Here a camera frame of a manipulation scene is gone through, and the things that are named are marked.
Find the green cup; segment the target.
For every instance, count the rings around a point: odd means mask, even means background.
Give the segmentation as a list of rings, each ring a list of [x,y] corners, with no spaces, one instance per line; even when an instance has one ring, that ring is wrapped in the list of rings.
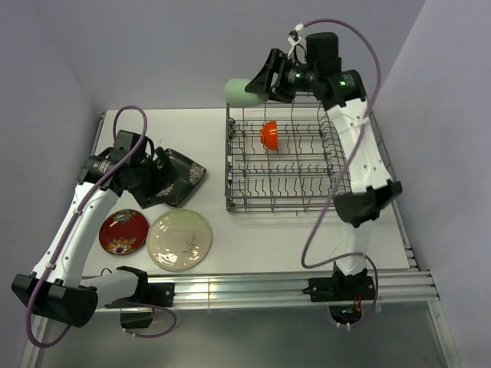
[[[247,108],[265,104],[268,100],[267,94],[255,94],[246,91],[250,79],[233,78],[225,85],[225,100],[228,107]]]

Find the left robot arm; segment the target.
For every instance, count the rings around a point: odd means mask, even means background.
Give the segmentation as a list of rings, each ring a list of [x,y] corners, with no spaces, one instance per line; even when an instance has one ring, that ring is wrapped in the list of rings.
[[[145,271],[119,266],[88,280],[82,274],[100,226],[119,198],[129,192],[142,209],[166,204],[161,193],[185,177],[175,163],[171,149],[125,130],[112,147],[83,162],[71,207],[51,245],[30,274],[17,274],[12,282],[27,318],[83,327],[100,307],[152,306]]]

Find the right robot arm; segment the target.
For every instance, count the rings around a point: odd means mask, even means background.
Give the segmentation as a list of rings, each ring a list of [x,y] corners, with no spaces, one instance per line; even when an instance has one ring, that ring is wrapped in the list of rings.
[[[314,301],[376,299],[377,277],[368,274],[376,269],[367,256],[369,240],[382,210],[403,188],[384,166],[377,147],[369,117],[375,98],[367,95],[355,69],[342,67],[338,36],[333,32],[307,35],[303,61],[295,50],[285,53],[273,48],[244,91],[284,104],[299,92],[310,93],[328,115],[346,159],[333,186],[345,178],[350,181],[348,192],[332,193],[326,201],[345,226],[344,252],[329,259],[332,275],[311,279],[308,289]]]

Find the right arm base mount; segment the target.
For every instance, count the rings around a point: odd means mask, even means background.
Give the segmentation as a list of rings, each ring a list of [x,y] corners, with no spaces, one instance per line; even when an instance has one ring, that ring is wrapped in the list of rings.
[[[350,330],[377,310],[377,285],[370,275],[309,278],[302,290],[312,303],[327,303],[336,327]]]

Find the orange bowl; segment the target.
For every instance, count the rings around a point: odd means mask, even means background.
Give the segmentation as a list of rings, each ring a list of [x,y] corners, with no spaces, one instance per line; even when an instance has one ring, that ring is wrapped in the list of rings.
[[[260,142],[267,150],[278,150],[278,125],[276,120],[264,124],[260,132]]]

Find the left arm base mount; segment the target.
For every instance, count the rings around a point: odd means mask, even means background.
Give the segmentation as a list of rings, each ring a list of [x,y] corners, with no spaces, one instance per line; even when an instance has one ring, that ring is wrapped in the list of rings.
[[[173,306],[175,284],[171,282],[149,284],[143,293],[104,305],[105,309],[120,311],[120,325],[126,330],[143,330],[156,322],[157,311]],[[124,312],[124,308],[150,306],[146,312]]]

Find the black square floral plate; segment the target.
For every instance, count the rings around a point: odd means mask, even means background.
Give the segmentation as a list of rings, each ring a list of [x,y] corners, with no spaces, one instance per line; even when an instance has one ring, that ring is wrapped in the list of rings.
[[[179,152],[177,152],[176,166],[180,171],[183,185],[181,187],[171,185],[167,188],[163,188],[161,185],[161,189],[171,190],[171,193],[164,204],[170,207],[179,208],[186,203],[196,191],[196,188],[206,175],[206,168]]]

